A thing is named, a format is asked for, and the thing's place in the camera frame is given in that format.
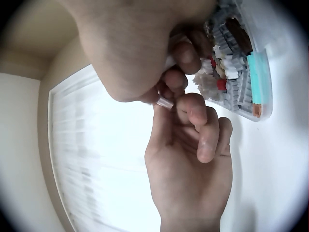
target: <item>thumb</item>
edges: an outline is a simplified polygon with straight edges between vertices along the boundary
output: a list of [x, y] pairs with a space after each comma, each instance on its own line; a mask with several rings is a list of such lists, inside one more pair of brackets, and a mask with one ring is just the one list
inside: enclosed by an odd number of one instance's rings
[[172, 115], [163, 106], [154, 104], [154, 117], [148, 147], [161, 147], [172, 142]]

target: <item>fingernail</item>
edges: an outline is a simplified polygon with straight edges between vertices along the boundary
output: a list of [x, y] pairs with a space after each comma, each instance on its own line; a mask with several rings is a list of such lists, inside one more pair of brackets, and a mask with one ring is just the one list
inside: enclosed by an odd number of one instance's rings
[[194, 59], [193, 51], [188, 49], [181, 55], [180, 61], [182, 63], [191, 63], [193, 59]]
[[203, 106], [195, 106], [191, 109], [191, 115], [201, 118], [201, 119], [206, 119], [207, 114], [206, 114], [206, 107]]
[[199, 142], [197, 147], [197, 157], [200, 162], [208, 163], [212, 159], [213, 148], [207, 142]]

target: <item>skin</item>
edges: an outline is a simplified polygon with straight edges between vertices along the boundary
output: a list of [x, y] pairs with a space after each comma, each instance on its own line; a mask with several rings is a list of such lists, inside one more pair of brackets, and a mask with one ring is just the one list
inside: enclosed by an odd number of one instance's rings
[[[117, 101], [158, 99], [170, 35], [201, 28], [215, 0], [59, 0], [74, 17], [81, 43], [106, 90]], [[194, 46], [172, 54], [186, 74], [201, 66]]]
[[[81, 43], [117, 101], [155, 103], [158, 90], [174, 101], [154, 104], [145, 162], [161, 232], [219, 231], [232, 184], [231, 122], [199, 94], [185, 94], [185, 74], [212, 50], [201, 25], [215, 0], [59, 0], [74, 17]], [[184, 33], [192, 43], [169, 44]], [[177, 67], [165, 71], [169, 52]]]

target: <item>palm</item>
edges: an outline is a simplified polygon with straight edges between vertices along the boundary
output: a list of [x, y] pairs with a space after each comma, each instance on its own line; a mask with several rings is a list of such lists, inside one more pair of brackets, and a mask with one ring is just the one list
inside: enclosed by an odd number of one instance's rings
[[211, 162], [201, 163], [198, 131], [177, 121], [172, 125], [171, 144], [146, 160], [153, 200], [159, 212], [220, 218], [232, 184], [229, 145]]

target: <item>white curtain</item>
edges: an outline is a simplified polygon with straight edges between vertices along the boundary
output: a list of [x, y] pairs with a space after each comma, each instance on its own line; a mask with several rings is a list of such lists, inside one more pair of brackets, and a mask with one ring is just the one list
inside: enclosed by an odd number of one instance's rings
[[53, 171], [76, 231], [158, 231], [143, 159], [152, 114], [114, 101], [91, 65], [51, 90]]

